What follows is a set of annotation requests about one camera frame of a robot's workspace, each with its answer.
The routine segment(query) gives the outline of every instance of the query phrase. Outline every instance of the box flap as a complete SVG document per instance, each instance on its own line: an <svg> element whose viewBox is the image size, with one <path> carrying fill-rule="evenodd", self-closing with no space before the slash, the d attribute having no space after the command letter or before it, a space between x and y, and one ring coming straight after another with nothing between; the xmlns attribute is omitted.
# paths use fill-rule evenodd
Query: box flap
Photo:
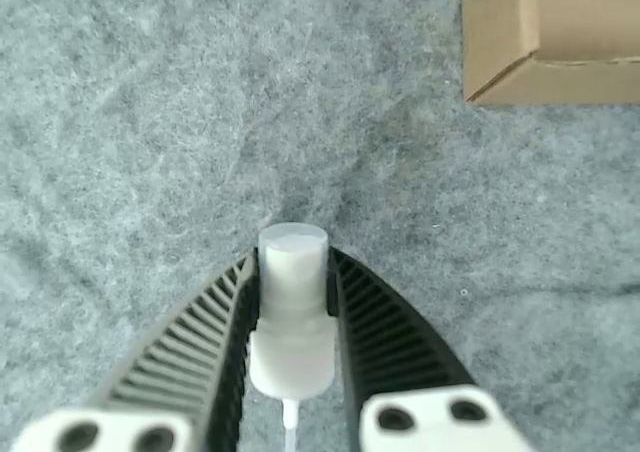
<svg viewBox="0 0 640 452"><path fill-rule="evenodd" d="M548 61L640 59L640 0L538 0Z"/></svg>
<svg viewBox="0 0 640 452"><path fill-rule="evenodd" d="M579 66L530 58L477 97L478 104L640 103L640 63L592 61Z"/></svg>
<svg viewBox="0 0 640 452"><path fill-rule="evenodd" d="M539 45L537 0L462 0L465 98L472 100Z"/></svg>

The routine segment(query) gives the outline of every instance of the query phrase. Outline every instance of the gray carpet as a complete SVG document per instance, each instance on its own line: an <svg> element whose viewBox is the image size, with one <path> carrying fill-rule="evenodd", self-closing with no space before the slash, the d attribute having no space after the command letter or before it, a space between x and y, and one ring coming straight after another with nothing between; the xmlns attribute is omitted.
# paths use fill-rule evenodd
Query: gray carpet
<svg viewBox="0 0 640 452"><path fill-rule="evenodd" d="M459 0L0 0L0 449L278 221L541 451L640 443L640 109L461 99ZM346 451L339 383L302 451ZM282 447L249 390L241 450Z"/></svg>

